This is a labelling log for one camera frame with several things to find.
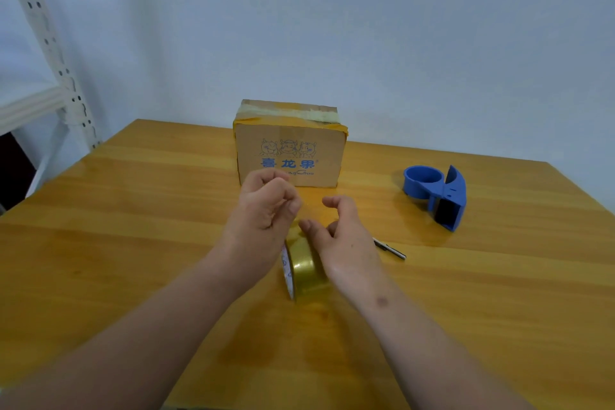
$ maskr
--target white metal shelf post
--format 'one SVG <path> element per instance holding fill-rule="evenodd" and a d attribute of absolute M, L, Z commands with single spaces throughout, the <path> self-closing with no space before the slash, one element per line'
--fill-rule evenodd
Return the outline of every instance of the white metal shelf post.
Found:
<path fill-rule="evenodd" d="M 46 91 L 27 95 L 0 107 L 0 133 L 7 133 L 50 111 L 58 113 L 61 124 L 54 129 L 50 137 L 47 153 L 28 191 L 29 196 L 44 180 L 49 162 L 66 137 L 66 126 L 73 130 L 73 135 L 88 152 L 96 148 L 101 139 L 96 132 L 94 117 L 79 81 L 64 57 L 60 39 L 45 1 L 19 0 L 19 2 L 58 84 Z"/>

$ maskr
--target pen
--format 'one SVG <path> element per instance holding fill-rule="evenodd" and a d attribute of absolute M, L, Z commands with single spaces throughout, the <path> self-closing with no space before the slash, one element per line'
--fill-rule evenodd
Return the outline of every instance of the pen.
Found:
<path fill-rule="evenodd" d="M 397 251 L 395 248 L 391 248 L 389 245 L 387 245 L 386 243 L 382 243 L 380 240 L 376 240 L 374 238 L 374 244 L 379 247 L 381 250 L 386 250 L 386 251 L 390 251 L 391 253 L 393 253 L 395 256 L 401 258 L 401 259 L 406 259 L 406 255 L 404 255 L 404 253 L 401 253 L 399 251 Z"/>

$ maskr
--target cartoon face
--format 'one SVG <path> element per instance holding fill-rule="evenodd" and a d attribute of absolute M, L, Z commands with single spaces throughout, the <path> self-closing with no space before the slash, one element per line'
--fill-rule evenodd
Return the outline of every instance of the cartoon face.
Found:
<path fill-rule="evenodd" d="M 313 157 L 316 154 L 316 143 L 301 142 L 299 146 L 299 155 L 301 157 Z"/>
<path fill-rule="evenodd" d="M 280 148 L 280 152 L 282 154 L 295 154 L 297 152 L 297 142 L 291 139 L 283 139 L 280 140 L 280 144 L 282 147 Z"/>
<path fill-rule="evenodd" d="M 277 141 L 267 141 L 263 138 L 261 143 L 262 154 L 277 154 Z"/>

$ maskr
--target yellow tape roll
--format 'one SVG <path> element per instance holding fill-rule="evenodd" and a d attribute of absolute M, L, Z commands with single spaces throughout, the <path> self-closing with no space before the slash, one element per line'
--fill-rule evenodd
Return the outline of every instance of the yellow tape roll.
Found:
<path fill-rule="evenodd" d="M 288 231 L 286 243 L 282 250 L 282 266 L 286 287 L 293 300 L 313 294 L 328 286 L 327 275 L 320 261 L 320 256 L 310 246 L 297 221 Z"/>

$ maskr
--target forearm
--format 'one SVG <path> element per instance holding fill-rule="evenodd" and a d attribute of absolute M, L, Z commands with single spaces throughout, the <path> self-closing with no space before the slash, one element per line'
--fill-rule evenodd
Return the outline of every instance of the forearm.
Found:
<path fill-rule="evenodd" d="M 160 408 L 234 300 L 212 271 L 205 258 L 117 323 L 0 397 L 0 409 Z"/>
<path fill-rule="evenodd" d="M 354 303 L 378 337 L 413 409 L 532 408 L 484 370 L 392 280 L 381 280 Z"/>

